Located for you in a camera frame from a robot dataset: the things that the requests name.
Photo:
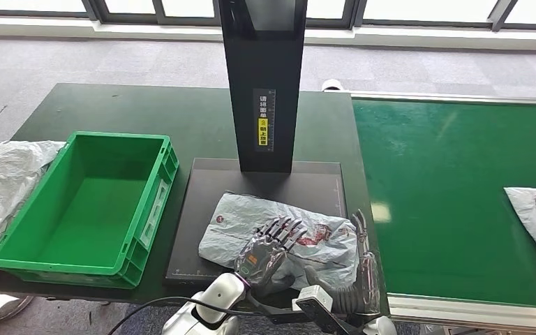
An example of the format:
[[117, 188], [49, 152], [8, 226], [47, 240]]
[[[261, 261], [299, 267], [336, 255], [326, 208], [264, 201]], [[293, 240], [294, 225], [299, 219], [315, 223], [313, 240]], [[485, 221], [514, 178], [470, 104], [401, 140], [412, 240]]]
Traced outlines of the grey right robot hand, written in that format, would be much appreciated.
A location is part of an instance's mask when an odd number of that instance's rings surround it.
[[359, 262], [356, 269], [356, 279], [351, 285], [331, 285], [319, 278], [317, 271], [312, 266], [305, 266], [306, 279], [311, 285], [320, 285], [334, 298], [335, 295], [347, 295], [349, 297], [364, 297], [370, 300], [379, 293], [378, 259], [370, 248], [367, 233], [366, 217], [361, 209], [351, 215], [351, 222], [357, 230], [357, 254]]

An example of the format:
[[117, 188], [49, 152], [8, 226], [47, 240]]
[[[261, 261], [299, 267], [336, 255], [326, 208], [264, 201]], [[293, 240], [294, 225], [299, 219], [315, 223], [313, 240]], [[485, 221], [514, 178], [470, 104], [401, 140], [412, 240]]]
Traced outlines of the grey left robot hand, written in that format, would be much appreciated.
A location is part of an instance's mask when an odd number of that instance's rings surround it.
[[295, 282], [295, 275], [276, 272], [306, 232], [300, 218], [282, 216], [267, 221], [239, 252], [234, 262], [235, 274], [260, 297], [287, 290]]

